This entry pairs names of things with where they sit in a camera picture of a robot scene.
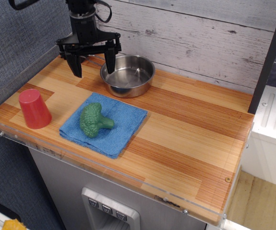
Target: black pole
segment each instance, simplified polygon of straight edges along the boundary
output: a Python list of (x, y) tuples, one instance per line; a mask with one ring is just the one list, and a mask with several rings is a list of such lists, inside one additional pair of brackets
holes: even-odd
[(251, 114), (255, 114), (258, 108), (258, 104), (263, 95), (264, 89), (266, 87), (266, 83), (268, 81), (268, 77), (273, 66), (274, 60), (276, 58), (276, 30), (273, 34), (273, 38), (264, 62), (264, 66), (262, 68), (261, 74), (259, 76), (256, 88), (254, 90), (253, 98), (249, 107), (248, 112)]

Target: yellow object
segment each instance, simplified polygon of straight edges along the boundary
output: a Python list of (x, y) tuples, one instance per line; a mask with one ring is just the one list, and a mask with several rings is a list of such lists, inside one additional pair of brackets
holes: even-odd
[(27, 230), (27, 228), (17, 219), (9, 219), (4, 222), (2, 230)]

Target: dispenser button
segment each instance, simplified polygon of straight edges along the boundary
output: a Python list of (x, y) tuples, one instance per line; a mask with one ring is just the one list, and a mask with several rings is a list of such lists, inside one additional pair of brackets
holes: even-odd
[(127, 221), (127, 216), (120, 212), (117, 212), (117, 218), (119, 218), (120, 220), (123, 220), (123, 221)]
[(98, 207), (98, 202), (89, 198), (89, 204), (93, 207)]
[(112, 209), (106, 205), (102, 205), (103, 211), (112, 215)]

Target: gray fabric wall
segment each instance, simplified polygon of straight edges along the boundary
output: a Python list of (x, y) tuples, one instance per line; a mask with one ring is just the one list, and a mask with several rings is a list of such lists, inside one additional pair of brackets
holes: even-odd
[[(0, 0), (0, 104), (58, 55), (55, 40), (70, 32), (65, 0), (40, 0), (21, 11)], [(0, 203), (31, 230), (62, 229), (29, 151), (1, 137)]]

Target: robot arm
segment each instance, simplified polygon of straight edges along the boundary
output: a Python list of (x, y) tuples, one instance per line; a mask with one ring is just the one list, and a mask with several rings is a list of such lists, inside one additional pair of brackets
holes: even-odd
[[(9, 0), (10, 5), (16, 10), (21, 10), (38, 0), (26, 0), (18, 5), (15, 5), (14, 1)], [(69, 7), (72, 35), (56, 41), (61, 57), (67, 60), (73, 74), (81, 77), (80, 56), (103, 53), (108, 73), (112, 73), (115, 68), (115, 55), (121, 51), (120, 34), (100, 31), (95, 21), (97, 17), (104, 23), (109, 22), (112, 16), (110, 6), (101, 0), (66, 0), (66, 3)], [(96, 3), (109, 7), (110, 15), (106, 21), (96, 14), (94, 7)], [(95, 43), (104, 41), (104, 45), (94, 46)]]

